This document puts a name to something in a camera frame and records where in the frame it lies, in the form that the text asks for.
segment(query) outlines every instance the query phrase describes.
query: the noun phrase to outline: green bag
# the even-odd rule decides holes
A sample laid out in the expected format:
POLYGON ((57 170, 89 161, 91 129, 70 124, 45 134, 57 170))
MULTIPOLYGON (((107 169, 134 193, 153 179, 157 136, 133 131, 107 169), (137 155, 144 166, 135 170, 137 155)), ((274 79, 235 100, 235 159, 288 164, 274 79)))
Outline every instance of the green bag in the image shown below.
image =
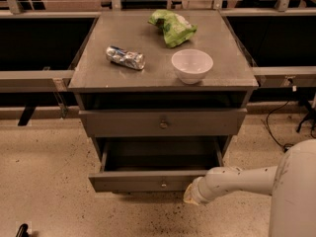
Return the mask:
POLYGON ((165 43, 170 48, 191 38, 198 28, 187 22, 183 16, 168 10, 155 11, 148 23, 163 30, 165 43))

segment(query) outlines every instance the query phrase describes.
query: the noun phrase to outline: speckled floor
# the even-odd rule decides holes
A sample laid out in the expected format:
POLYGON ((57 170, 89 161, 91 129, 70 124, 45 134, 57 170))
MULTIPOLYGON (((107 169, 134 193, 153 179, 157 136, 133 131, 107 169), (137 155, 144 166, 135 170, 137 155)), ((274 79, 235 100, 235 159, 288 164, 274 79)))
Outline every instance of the speckled floor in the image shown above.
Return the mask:
MULTIPOLYGON (((283 152, 264 126, 275 105, 263 107, 250 108, 224 157, 226 166, 277 165, 283 152)), ((76 110, 67 119, 48 113, 39 110, 20 127, 12 112, 0 110, 1 236, 16 236, 22 223, 33 237, 268 236, 266 196, 238 192, 195 206, 183 203, 182 193, 96 194, 88 174, 100 163, 76 110)), ((310 138, 310 122, 295 132, 305 113, 293 104, 271 115, 281 143, 310 138)))

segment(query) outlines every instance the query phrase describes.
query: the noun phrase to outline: cabinet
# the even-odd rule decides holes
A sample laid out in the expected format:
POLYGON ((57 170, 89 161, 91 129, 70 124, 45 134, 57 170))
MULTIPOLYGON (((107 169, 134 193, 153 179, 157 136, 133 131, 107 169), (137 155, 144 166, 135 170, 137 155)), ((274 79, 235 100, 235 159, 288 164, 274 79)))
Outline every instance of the cabinet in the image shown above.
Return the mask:
POLYGON ((184 190, 222 165, 257 88, 217 12, 179 12, 198 30, 173 49, 147 24, 151 13, 103 13, 69 85, 101 161, 100 173, 89 176, 96 192, 184 190), (144 53, 144 70, 108 62, 109 45, 144 53), (183 48, 212 56, 214 66, 202 82, 186 85, 174 74, 171 57, 183 48))

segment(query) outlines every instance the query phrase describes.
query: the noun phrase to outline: white bowl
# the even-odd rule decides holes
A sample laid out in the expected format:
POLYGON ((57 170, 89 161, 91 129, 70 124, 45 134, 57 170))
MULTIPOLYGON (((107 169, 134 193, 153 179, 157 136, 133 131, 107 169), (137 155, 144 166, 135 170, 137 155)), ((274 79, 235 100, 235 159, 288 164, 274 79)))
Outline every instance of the white bowl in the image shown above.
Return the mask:
POLYGON ((212 58, 205 52, 196 49, 177 51, 171 58, 178 78, 186 84, 201 81, 213 66, 212 58))

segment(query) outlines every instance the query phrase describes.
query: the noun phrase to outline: crumpled can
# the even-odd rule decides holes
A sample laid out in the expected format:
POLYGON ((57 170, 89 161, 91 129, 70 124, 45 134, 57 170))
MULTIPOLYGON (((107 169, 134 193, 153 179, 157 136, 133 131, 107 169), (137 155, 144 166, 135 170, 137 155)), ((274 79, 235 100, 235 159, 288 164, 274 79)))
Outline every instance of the crumpled can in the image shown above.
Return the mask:
POLYGON ((126 51, 116 46, 109 46, 106 51, 107 60, 114 63, 142 70, 145 66, 145 56, 139 52, 126 51))

